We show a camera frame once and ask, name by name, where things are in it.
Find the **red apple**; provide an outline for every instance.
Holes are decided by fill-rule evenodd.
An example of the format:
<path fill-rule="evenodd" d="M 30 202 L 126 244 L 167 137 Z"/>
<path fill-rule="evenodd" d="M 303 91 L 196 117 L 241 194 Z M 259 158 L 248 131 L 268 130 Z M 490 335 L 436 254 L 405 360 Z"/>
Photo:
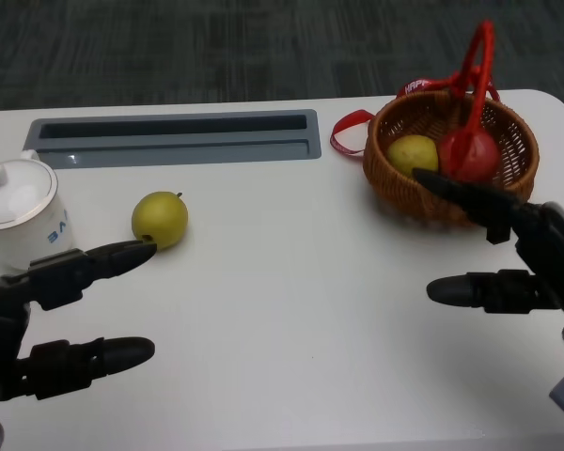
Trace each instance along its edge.
<path fill-rule="evenodd" d="M 501 157 L 495 141 L 487 132 L 478 129 L 474 131 L 470 148 L 464 152 L 456 146 L 456 138 L 461 133 L 464 130 L 449 132 L 439 143 L 441 174 L 457 181 L 491 181 Z"/>

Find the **yellow pear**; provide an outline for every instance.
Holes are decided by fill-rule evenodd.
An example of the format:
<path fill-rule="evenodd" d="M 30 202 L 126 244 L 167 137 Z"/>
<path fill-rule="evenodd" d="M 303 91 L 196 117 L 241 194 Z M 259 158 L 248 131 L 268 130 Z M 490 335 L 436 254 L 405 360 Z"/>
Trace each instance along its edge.
<path fill-rule="evenodd" d="M 410 179 L 415 167 L 439 170 L 439 157 L 434 141 L 419 134 L 409 134 L 393 142 L 388 147 L 386 158 L 395 169 Z"/>
<path fill-rule="evenodd" d="M 188 209 L 181 193 L 152 193 L 144 197 L 132 214 L 132 232 L 138 240 L 153 241 L 162 251 L 183 237 L 188 225 Z"/>

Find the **table surface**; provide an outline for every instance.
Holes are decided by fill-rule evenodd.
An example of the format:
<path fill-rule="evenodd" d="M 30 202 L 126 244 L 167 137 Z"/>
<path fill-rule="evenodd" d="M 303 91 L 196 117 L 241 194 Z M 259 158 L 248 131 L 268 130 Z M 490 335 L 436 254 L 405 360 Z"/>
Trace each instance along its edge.
<path fill-rule="evenodd" d="M 564 104 L 501 96 L 539 142 L 533 200 L 564 206 Z M 1 404 L 5 449 L 564 449 L 548 397 L 564 376 L 564 314 L 491 316 L 425 292 L 442 276 L 523 268 L 513 241 L 383 213 L 359 163 L 328 145 L 339 118 L 391 99 L 0 112 L 0 160 L 41 117 L 313 108 L 322 143 L 314 161 L 56 171 L 82 249 L 129 239 L 153 191 L 184 192 L 190 225 L 178 247 L 81 302 L 33 307 L 22 356 L 126 335 L 156 354 L 82 392 Z"/>

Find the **teapot lid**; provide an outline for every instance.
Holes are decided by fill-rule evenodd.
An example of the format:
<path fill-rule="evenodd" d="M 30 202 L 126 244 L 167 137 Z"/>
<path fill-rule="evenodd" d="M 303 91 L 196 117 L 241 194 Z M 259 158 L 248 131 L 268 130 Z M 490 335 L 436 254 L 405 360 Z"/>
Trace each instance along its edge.
<path fill-rule="evenodd" d="M 0 229 L 30 220 L 50 204 L 56 194 L 56 174 L 37 160 L 0 163 Z"/>

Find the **woven basket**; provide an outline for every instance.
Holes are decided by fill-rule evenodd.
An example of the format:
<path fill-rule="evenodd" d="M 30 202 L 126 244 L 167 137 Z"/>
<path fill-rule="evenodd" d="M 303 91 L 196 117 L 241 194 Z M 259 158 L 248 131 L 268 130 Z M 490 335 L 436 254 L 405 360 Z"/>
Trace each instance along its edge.
<path fill-rule="evenodd" d="M 386 159 L 386 151 L 407 134 L 422 134 L 438 144 L 447 132 L 467 122 L 472 103 L 472 96 L 458 101 L 448 91 L 418 92 L 388 103 L 369 123 L 364 152 L 364 172 L 378 196 L 418 219 L 469 225 L 462 209 L 397 171 Z M 539 166 L 533 132 L 516 113 L 491 99 L 485 101 L 480 121 L 501 151 L 493 185 L 528 200 Z"/>
<path fill-rule="evenodd" d="M 482 64 L 475 67 L 474 59 L 480 45 Z M 484 21 L 470 42 L 459 74 L 445 80 L 404 86 L 398 97 L 370 121 L 364 172 L 378 196 L 399 211 L 418 219 L 460 226 L 470 224 L 462 209 L 431 194 L 388 162 L 388 147 L 407 134 L 428 136 L 438 146 L 448 132 L 461 129 L 459 135 L 464 141 L 458 147 L 456 139 L 451 150 L 454 151 L 469 149 L 474 133 L 482 127 L 501 152 L 500 165 L 492 184 L 517 194 L 523 200 L 528 200 L 533 192 L 539 148 L 525 122 L 498 101 L 491 78 L 493 52 L 493 24 Z M 469 85 L 475 86 L 474 95 L 466 94 Z M 413 88 L 421 92 L 409 93 Z M 486 98 L 487 91 L 494 100 Z"/>

